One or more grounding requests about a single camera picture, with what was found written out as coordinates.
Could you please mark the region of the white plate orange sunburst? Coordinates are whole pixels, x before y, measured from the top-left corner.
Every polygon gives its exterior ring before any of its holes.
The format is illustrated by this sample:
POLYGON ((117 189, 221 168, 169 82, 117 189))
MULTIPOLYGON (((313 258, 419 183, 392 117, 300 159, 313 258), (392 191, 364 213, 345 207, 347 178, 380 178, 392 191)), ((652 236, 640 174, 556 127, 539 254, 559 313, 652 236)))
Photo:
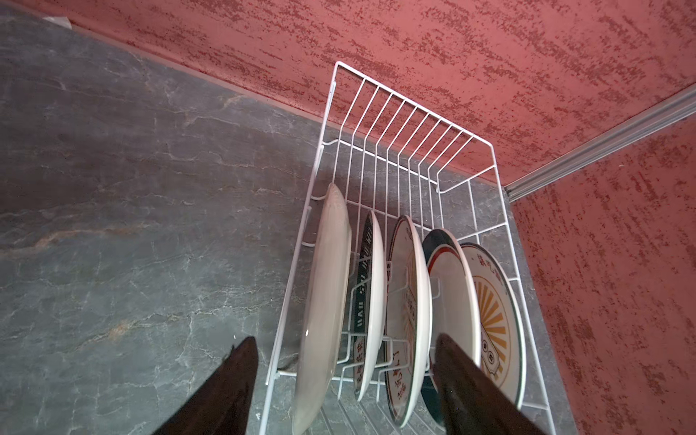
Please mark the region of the white plate orange sunburst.
POLYGON ((527 350, 517 299, 489 250, 475 243, 460 247, 469 262, 480 310, 480 367, 520 409, 527 383, 527 350))

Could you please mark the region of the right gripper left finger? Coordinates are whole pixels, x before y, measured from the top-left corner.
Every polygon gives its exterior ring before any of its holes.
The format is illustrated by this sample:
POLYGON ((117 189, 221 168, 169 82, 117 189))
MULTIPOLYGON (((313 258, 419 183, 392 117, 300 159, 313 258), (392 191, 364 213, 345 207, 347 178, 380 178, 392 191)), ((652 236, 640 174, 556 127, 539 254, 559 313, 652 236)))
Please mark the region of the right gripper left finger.
POLYGON ((244 434, 257 379, 258 351, 245 338, 157 434, 244 434))

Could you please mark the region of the plain grey ceramic plate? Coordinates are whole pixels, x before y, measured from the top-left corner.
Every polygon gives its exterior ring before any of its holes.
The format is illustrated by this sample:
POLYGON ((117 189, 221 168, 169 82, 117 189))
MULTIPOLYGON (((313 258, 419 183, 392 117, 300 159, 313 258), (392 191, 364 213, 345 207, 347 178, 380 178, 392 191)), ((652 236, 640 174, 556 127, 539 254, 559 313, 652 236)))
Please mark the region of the plain grey ceramic plate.
POLYGON ((352 229, 344 196, 331 183, 315 242, 304 313, 292 433, 302 434, 319 413, 335 373, 350 277, 352 229))

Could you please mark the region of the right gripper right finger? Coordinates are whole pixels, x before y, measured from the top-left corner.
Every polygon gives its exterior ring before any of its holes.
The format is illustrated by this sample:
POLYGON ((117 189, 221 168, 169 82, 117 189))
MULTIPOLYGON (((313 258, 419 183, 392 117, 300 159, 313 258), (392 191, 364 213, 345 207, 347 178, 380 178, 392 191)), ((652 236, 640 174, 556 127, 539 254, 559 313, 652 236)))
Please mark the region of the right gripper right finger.
POLYGON ((433 371, 448 434, 542 433, 446 333, 438 336, 433 371))

